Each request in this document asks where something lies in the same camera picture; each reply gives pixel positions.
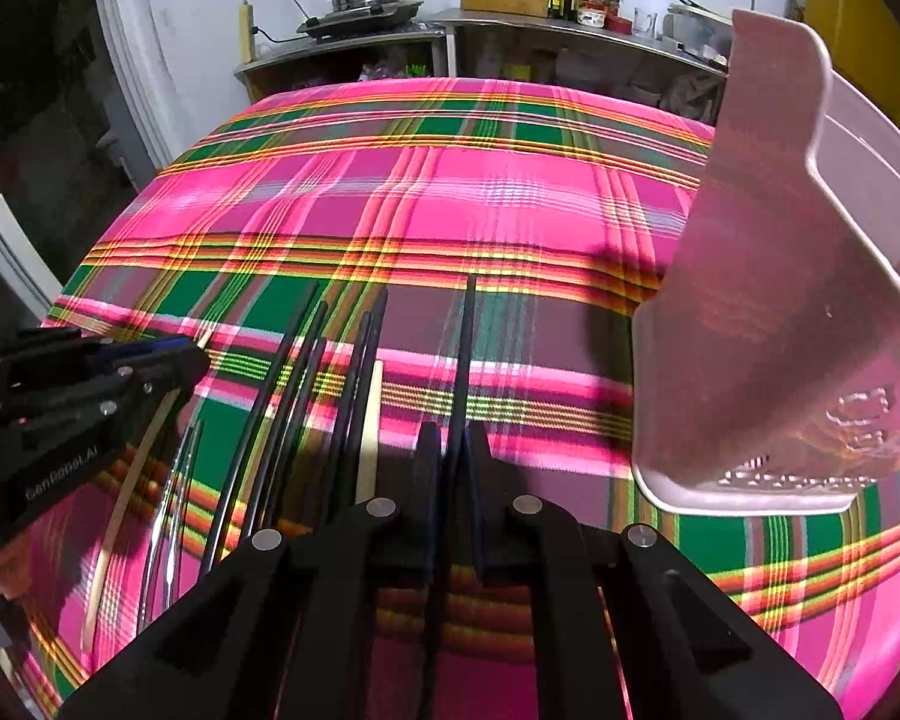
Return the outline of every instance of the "silver screw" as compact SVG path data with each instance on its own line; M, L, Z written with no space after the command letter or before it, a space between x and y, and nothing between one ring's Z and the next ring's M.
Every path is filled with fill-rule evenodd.
M652 547L656 543L656 531L649 525L634 525L626 532L626 537L638 547Z
M514 498L514 509L520 514L539 514L543 509L543 501L535 495L519 495Z
M371 517L389 517L396 511L396 504L389 498L374 498L367 504L367 514Z
M269 552L269 550L280 546L281 541L283 541L283 536L280 535L279 531L274 531L273 528L266 528L264 531L254 533L250 543L261 552Z

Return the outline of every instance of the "plaid tablecloth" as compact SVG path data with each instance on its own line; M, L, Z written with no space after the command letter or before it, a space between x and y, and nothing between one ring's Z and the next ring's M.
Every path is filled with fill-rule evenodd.
M164 170L89 253L50 322L117 338L213 327L211 373L180 416L196 408L205 423L184 588L303 278L319 279L336 308L305 458L284 498L291 533L309 525L303 501L320 484L313 458L328 440L360 312L389 284L379 355L386 491L421 421L446 427L461 296L474 272L467 415L487 422L494 453L583 522L658 527L839 697L847 718L861 717L900 661L900 473L846 514L807 518L674 517L629 473L631 315L672 259L711 134L566 89L376 81L263 100ZM122 527L92 653L79 650L89 576L127 466L37 527L31 635L17 666L48 712L132 638L163 460L148 465ZM241 521L238 506L231 546ZM535 717L527 601L455 572L440 718ZM408 640L420 611L418 594L380 597L372 717L408 716L408 674L420 658Z

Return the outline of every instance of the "screw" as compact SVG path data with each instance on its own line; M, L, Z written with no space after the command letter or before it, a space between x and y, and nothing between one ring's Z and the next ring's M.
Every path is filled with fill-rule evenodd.
M396 504L389 498L374 498L367 504L367 514L371 517L389 517L396 511Z
M520 514L539 514L543 501L535 495L519 495L514 498L514 509Z
M253 544L255 549L259 549L261 552L268 552L280 546L281 541L283 541L283 536L280 535L279 531L274 531L273 528L266 528L266 530L254 533L250 543Z
M638 547L652 547L656 543L656 531L649 525L634 525L626 532L626 537Z

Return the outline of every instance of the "yellow door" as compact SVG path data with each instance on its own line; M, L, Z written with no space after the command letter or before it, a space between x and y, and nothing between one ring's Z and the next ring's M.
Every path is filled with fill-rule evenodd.
M900 128L900 25L883 0L807 0L833 67Z

